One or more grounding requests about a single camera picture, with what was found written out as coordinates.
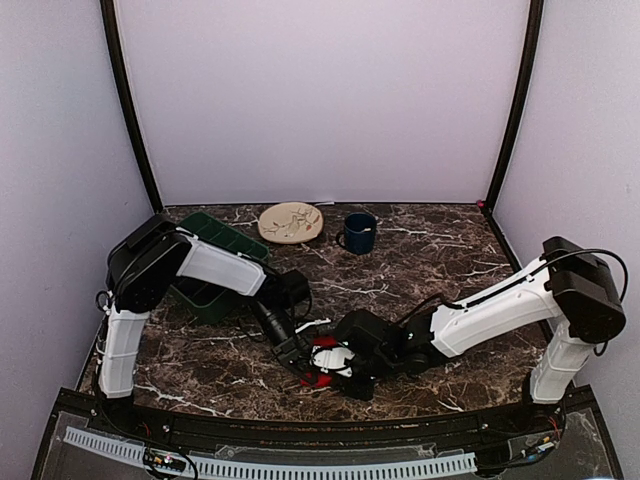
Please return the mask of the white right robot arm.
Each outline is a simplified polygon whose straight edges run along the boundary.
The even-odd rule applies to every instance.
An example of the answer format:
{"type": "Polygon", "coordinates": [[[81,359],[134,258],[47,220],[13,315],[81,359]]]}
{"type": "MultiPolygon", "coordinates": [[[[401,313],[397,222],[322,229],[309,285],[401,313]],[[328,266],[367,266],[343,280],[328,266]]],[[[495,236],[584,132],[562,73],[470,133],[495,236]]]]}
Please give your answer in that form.
{"type": "Polygon", "coordinates": [[[467,350],[541,320],[558,322],[529,377],[527,398],[510,413],[521,434],[534,432],[559,402],[597,344],[626,325],[622,292],[603,249],[583,249],[561,237],[544,241],[543,253],[521,271],[463,300],[414,308],[397,323],[355,310],[336,325],[336,346],[313,362],[345,380],[346,392],[369,400],[378,378],[420,374],[467,350]]]}

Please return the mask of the green divided plastic tray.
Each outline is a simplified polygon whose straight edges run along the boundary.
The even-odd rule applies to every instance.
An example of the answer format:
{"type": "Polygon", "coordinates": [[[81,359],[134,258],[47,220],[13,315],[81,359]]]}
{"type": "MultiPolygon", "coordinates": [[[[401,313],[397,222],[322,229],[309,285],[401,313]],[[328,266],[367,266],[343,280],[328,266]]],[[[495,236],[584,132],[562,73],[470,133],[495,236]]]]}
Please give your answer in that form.
{"type": "MultiPolygon", "coordinates": [[[[249,254],[263,262],[268,259],[269,249],[265,245],[207,213],[193,213],[178,226],[216,247],[249,254]]],[[[174,282],[171,293],[194,315],[196,325],[214,325],[244,302],[243,296],[229,289],[185,277],[174,282]]]]}

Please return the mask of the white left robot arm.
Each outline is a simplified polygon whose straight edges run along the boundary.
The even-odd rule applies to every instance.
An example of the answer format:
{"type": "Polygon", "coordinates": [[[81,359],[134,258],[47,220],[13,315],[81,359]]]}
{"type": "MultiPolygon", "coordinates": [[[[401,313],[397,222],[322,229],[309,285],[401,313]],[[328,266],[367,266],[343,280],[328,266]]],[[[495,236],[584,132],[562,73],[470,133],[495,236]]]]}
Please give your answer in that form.
{"type": "Polygon", "coordinates": [[[297,270],[279,273],[245,253],[232,253],[201,240],[161,214],[153,216],[107,257],[106,334],[99,352],[99,391],[109,399],[101,417],[120,436],[141,427],[140,412],[124,399],[132,395],[142,332],[152,311],[179,279],[192,279],[236,292],[271,342],[277,361],[312,383],[310,345],[298,330],[296,307],[311,297],[297,270]]]}

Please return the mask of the red santa sock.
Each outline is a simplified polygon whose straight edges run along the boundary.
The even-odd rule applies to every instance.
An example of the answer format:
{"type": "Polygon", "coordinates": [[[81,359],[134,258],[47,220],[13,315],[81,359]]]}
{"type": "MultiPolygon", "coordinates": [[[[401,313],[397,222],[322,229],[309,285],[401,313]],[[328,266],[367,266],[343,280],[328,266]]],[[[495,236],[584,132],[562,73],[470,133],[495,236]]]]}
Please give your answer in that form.
{"type": "Polygon", "coordinates": [[[322,373],[313,363],[315,355],[321,351],[337,346],[337,342],[332,336],[320,336],[313,340],[310,354],[310,370],[304,374],[300,384],[305,387],[323,388],[331,385],[332,376],[329,373],[322,373]]]}

